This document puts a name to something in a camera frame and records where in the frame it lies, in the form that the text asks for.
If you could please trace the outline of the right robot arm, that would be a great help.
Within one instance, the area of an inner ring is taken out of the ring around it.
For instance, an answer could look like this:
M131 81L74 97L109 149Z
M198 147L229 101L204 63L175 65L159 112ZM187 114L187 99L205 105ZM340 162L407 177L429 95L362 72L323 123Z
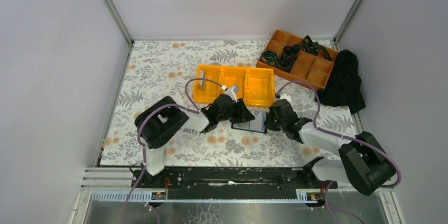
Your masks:
M399 177L396 163L387 156L373 134L346 135L322 127L315 119L298 117L286 99L269 108L266 128L283 132L290 140L316 146L337 157L316 157L303 166L318 181L349 183L363 195L371 195L393 176Z

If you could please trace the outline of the black leather card holder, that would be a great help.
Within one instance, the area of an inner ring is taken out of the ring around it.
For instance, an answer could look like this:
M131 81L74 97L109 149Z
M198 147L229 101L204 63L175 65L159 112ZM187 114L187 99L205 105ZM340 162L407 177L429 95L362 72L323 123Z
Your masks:
M254 120L239 124L232 123L231 128L236 130L266 134L267 128L265 126L265 121L267 118L267 112L252 110L251 114L254 115Z

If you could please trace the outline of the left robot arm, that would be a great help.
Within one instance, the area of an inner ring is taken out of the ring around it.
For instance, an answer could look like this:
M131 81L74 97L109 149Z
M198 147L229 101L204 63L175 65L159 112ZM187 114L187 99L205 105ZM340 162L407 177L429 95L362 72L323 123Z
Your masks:
M220 94L213 103L199 111L183 107L166 96L134 121L137 141L143 147L143 167L151 176L161 173L165 168L164 146L181 129L207 133L220 122L239 124L254 119L243 99L234 99L227 94Z

